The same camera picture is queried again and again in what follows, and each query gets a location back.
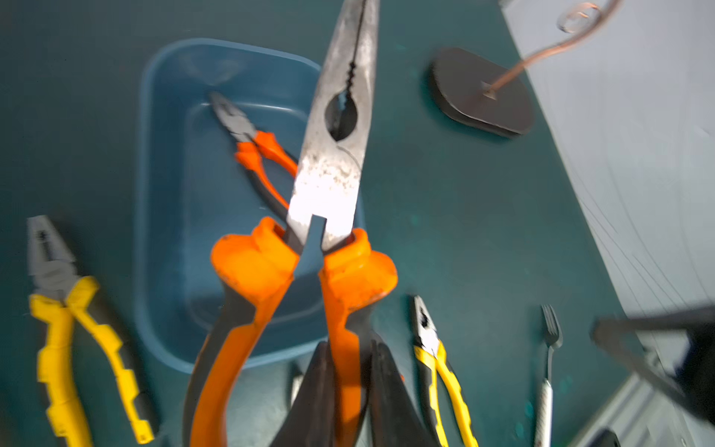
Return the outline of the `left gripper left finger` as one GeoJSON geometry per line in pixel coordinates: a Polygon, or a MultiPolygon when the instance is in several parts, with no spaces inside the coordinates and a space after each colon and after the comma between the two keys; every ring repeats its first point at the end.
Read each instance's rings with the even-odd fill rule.
{"type": "Polygon", "coordinates": [[[333,446],[335,408],[333,357],[329,343],[320,342],[296,400],[270,446],[333,446]]]}

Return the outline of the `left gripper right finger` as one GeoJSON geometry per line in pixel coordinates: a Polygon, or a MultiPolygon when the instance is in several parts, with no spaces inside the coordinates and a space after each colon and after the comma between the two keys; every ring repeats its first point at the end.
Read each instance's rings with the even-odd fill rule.
{"type": "Polygon", "coordinates": [[[374,446],[435,446],[413,406],[400,371],[385,343],[372,342],[368,398],[374,446]]]}

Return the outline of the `small yellow black pliers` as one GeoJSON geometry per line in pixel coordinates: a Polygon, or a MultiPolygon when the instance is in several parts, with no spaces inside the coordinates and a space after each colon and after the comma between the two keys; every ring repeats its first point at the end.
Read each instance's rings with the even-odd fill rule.
{"type": "Polygon", "coordinates": [[[440,446],[449,445],[439,409],[439,380],[448,391],[454,418],[465,446],[478,447],[472,420],[458,377],[447,359],[444,344],[425,301],[419,295],[411,298],[413,309],[413,351],[418,366],[420,402],[428,430],[440,446]]]}

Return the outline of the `blue plastic storage box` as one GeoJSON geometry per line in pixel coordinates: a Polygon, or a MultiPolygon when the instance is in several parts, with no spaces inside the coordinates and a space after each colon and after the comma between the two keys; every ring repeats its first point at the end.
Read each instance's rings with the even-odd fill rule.
{"type": "Polygon", "coordinates": [[[223,307],[214,244],[270,210],[236,162],[212,91],[299,156],[320,67],[304,57],[208,38],[177,41],[146,65],[140,89],[133,284],[141,339],[189,374],[223,307]]]}

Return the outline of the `large orange long nose pliers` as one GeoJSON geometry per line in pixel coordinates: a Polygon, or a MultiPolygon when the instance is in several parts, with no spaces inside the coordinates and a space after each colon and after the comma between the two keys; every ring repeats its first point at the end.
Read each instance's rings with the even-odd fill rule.
{"type": "Polygon", "coordinates": [[[212,249],[223,308],[197,357],[184,402],[187,446],[224,446],[238,376],[294,280],[320,217],[323,293],[335,371],[335,443],[356,443],[371,385],[371,307],[396,287],[393,261],[355,227],[374,108],[380,5],[346,1],[322,65],[285,223],[266,217],[212,249]]]}

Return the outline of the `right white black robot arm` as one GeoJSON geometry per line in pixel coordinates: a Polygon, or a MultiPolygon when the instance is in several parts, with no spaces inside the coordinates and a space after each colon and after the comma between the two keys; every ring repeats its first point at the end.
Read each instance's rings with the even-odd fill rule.
{"type": "Polygon", "coordinates": [[[590,423],[583,444],[713,445],[713,305],[599,318],[591,339],[629,377],[590,423]]]}

